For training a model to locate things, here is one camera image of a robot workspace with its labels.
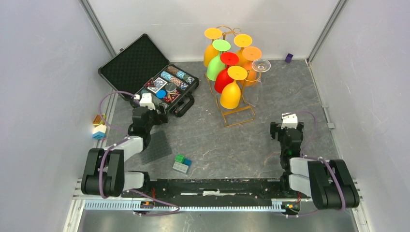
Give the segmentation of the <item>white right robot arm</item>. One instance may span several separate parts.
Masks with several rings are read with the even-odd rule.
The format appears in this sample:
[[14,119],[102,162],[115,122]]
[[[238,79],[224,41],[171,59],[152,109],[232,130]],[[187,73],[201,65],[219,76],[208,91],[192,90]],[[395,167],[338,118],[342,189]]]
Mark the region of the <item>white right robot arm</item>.
[[270,134],[280,143],[280,165],[285,171],[279,191],[285,197],[300,192],[319,210],[357,208],[358,190],[345,161],[301,155],[304,124],[271,122]]

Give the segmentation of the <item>orange plastic wine glass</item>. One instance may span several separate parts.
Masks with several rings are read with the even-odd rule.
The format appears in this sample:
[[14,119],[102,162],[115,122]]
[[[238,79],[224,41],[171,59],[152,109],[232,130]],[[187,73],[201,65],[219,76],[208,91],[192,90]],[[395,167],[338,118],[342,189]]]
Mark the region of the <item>orange plastic wine glass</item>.
[[255,46],[248,46],[244,48],[242,52],[243,57],[245,58],[246,62],[242,65],[242,67],[248,71],[248,77],[246,80],[242,81],[242,84],[249,87],[254,85],[256,81],[256,71],[253,69],[252,63],[255,60],[258,60],[262,57],[262,52],[259,48]]

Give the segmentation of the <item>green plastic wine glass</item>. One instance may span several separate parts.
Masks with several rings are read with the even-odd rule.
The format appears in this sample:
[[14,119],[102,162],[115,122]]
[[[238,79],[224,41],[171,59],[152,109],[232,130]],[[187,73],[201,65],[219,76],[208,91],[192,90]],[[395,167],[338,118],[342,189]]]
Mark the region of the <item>green plastic wine glass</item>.
[[207,67],[206,76],[209,80],[215,81],[218,74],[225,69],[225,64],[221,61],[221,55],[223,52],[228,51],[231,48],[231,45],[226,40],[216,39],[212,43],[212,46],[218,51],[218,53],[210,60]]

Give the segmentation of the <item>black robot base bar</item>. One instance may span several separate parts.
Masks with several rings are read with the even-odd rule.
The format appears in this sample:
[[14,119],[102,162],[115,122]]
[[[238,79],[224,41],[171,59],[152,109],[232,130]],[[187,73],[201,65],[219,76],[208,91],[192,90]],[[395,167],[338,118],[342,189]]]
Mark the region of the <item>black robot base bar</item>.
[[150,179],[140,192],[180,207],[270,206],[272,199],[296,202],[303,193],[279,179]]

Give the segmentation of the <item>clear wine glass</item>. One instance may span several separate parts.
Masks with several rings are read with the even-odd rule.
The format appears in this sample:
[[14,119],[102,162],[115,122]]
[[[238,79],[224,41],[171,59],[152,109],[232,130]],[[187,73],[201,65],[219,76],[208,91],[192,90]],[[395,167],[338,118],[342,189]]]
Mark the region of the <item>clear wine glass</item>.
[[271,63],[266,59],[260,58],[252,62],[252,70],[255,72],[255,78],[247,82],[250,85],[247,87],[246,96],[248,103],[250,103],[253,107],[261,104],[263,101],[262,76],[270,69]]

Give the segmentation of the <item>yellow plastic wine glass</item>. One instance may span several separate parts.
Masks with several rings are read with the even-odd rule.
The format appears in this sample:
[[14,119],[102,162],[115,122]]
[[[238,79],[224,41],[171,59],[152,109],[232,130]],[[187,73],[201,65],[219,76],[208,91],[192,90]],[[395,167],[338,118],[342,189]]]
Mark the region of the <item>yellow plastic wine glass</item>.
[[211,40],[211,43],[204,51],[203,64],[208,67],[211,59],[213,59],[219,52],[213,47],[213,42],[222,36],[222,31],[219,28],[208,28],[204,31],[206,38]]
[[220,104],[226,109],[235,109],[239,105],[241,98],[241,89],[237,81],[245,80],[248,72],[243,67],[234,65],[229,67],[228,75],[234,81],[223,89],[220,96]]
[[251,46],[252,44],[252,37],[247,34],[238,34],[234,38],[234,44],[238,46],[240,49],[236,52],[236,55],[239,58],[239,62],[237,63],[238,66],[242,66],[247,60],[244,58],[242,52],[243,50]]

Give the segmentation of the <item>red plastic wine glass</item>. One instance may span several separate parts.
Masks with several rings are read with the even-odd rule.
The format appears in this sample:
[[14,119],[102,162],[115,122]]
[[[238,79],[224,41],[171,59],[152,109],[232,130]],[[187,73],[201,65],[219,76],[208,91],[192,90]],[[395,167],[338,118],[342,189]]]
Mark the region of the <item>red plastic wine glass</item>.
[[217,93],[222,93],[223,89],[234,80],[228,75],[228,69],[239,62],[239,57],[233,52],[224,52],[220,57],[225,67],[220,71],[215,80],[214,89]]

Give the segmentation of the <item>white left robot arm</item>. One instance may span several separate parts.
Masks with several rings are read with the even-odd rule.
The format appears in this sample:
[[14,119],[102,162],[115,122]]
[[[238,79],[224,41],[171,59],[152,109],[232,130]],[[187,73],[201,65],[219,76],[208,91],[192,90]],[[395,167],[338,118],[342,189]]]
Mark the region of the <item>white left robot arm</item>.
[[132,111],[132,123],[126,136],[106,148],[92,148],[88,151],[81,180],[81,191],[85,195],[99,195],[102,198],[118,197],[125,182],[125,161],[146,150],[151,142],[154,126],[168,122],[163,105],[156,109],[138,106]]

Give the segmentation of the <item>gold wire wine glass rack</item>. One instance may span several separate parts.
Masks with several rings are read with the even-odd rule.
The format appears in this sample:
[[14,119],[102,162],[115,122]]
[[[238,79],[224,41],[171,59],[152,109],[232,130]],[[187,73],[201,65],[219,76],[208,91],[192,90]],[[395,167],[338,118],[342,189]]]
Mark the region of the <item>gold wire wine glass rack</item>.
[[204,35],[211,40],[204,52],[205,78],[225,126],[231,127],[227,116],[247,110],[251,111],[251,118],[244,122],[253,121],[256,114],[244,91],[261,79],[262,70],[257,62],[262,51],[252,45],[252,37],[241,33],[240,28],[213,27],[206,29]]

